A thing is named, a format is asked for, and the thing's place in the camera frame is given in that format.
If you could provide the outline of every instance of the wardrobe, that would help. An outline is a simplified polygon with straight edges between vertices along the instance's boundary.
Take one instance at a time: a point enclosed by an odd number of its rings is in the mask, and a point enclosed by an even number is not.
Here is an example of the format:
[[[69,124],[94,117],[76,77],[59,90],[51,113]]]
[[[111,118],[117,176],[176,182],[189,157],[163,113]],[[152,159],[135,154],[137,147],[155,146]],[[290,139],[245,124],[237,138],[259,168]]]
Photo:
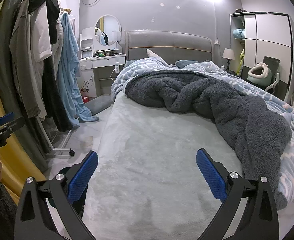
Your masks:
[[[279,83],[274,95],[291,104],[294,94],[294,23],[290,16],[276,12],[245,12],[230,15],[231,49],[239,58],[244,48],[241,78],[247,80],[248,71],[264,57],[280,60]],[[244,39],[237,39],[233,31],[245,29]]]

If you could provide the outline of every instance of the drawer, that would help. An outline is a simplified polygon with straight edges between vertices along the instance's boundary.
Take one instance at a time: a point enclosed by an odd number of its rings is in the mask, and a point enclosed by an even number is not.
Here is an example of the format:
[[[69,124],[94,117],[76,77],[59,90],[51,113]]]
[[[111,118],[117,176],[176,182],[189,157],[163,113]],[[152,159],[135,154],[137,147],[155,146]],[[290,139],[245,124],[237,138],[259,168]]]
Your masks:
[[[119,62],[120,65],[125,64],[125,57],[101,57],[92,61],[93,68],[97,67],[106,67],[114,66],[116,62]]]
[[[80,70],[90,69],[90,68],[93,68],[93,64],[92,64],[91,60],[89,60],[89,61],[85,61],[85,62],[80,62],[79,67],[80,67]]]

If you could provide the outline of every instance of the blue patterned duvet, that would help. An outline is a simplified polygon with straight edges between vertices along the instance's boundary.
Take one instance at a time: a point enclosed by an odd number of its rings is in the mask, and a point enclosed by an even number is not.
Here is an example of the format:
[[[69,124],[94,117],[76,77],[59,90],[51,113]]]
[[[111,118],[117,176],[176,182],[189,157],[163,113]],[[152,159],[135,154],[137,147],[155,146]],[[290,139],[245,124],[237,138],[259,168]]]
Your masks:
[[[132,78],[146,72],[168,69],[179,68],[168,65],[164,61],[153,57],[135,61],[131,65],[125,67],[114,81],[111,87],[111,96],[113,100],[115,100],[118,92],[121,90],[125,92],[126,84]],[[185,66],[181,70],[204,73],[227,82],[230,86],[243,93],[261,97],[265,101],[268,109],[281,114],[288,121],[292,131],[292,137],[290,143],[288,143],[283,154],[280,156],[281,167],[279,172],[278,191],[285,197],[287,203],[291,202],[294,199],[294,108],[264,90],[224,72],[213,62],[194,63]],[[284,208],[287,203],[282,202],[281,207],[278,209]]]

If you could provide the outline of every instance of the white wardrobe door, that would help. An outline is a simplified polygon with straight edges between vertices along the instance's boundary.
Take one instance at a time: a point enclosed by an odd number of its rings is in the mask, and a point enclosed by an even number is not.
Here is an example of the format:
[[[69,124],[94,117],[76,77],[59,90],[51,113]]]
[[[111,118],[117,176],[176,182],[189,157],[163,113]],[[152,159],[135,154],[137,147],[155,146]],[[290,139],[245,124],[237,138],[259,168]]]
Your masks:
[[[278,68],[280,80],[288,84],[291,67],[291,48],[269,41],[258,40],[256,63],[262,62],[265,56],[280,60]]]
[[[291,34],[287,16],[256,14],[257,39],[291,47]]]
[[[256,15],[245,15],[245,38],[257,39]]]
[[[256,45],[257,45],[257,40],[251,40],[251,39],[245,40],[245,57],[243,59],[244,66],[249,68],[255,67]]]

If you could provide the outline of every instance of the light gray fuzzy blanket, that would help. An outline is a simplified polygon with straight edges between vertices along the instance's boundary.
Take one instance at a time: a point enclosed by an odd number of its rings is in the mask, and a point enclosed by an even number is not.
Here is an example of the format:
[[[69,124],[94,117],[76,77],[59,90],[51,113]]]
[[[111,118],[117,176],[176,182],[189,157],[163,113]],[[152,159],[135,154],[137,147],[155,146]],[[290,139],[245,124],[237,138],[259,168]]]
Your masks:
[[[215,120],[242,163],[244,177],[265,176],[273,192],[278,192],[280,156],[291,130],[284,117],[268,110],[263,99],[237,91],[224,81],[181,70],[142,74],[129,81],[125,94],[144,106],[166,107],[175,113],[195,111]],[[277,196],[275,200],[278,206],[285,201]]]

